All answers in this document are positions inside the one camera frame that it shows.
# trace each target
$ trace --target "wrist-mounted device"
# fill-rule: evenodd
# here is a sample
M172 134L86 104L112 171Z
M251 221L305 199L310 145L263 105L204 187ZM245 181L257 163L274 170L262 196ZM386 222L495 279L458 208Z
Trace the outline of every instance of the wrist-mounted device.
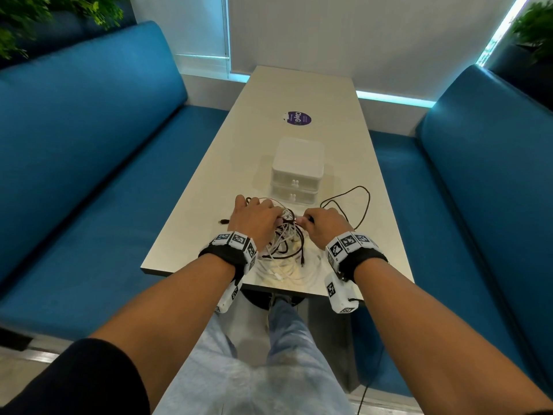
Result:
M226 313L242 287L242 278L255 265L257 247L253 239L237 231L227 231L216 236L202 249L198 257L211 253L234 265L234 278L219 300L215 311Z
M351 313L359 307L353 286L355 268L370 258L388 260L370 237L351 231L332 239L326 246L326 254L334 271L325 277L332 310Z

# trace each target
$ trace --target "black sleeve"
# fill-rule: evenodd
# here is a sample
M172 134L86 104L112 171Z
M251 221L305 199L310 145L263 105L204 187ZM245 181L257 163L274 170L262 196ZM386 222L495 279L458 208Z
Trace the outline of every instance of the black sleeve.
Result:
M81 339L16 396L0 414L149 415L142 379L130 358L100 339Z

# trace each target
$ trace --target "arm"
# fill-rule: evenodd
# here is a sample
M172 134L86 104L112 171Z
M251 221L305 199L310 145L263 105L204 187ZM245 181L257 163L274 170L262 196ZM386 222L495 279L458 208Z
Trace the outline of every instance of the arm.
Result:
M346 231L335 209L300 217L319 248ZM553 403L518 367L480 334L386 261L357 266L355 282L378 332L426 414L524 414Z
M251 237L262 250L282 209L270 200L246 206L236 197L229 231ZM234 277L234 266L206 254L138 295L91 337L121 349L135 364L153 412L204 331Z

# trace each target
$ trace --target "potted plant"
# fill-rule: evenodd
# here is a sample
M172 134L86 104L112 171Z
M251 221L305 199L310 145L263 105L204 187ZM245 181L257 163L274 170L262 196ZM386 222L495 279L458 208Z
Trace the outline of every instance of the potted plant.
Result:
M553 0L532 3L489 69L553 110Z
M93 37L93 27L118 27L121 7L134 21L128 0L0 0L0 60L12 65Z

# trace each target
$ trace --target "hand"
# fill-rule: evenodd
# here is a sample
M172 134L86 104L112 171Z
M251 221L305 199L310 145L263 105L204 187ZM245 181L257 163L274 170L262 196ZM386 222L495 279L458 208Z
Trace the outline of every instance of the hand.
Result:
M252 198L246 205L245 198L238 195L234 201L229 231L237 231L253 239L258 251L272 240L275 229L282 224L279 218L284 210L275 207L270 199L259 203L259 198Z
M309 217L313 217L315 222L309 221ZM303 217L296 218L296 224L306 230L313 243L323 250L336 236L353 231L353 227L335 208L309 208Z

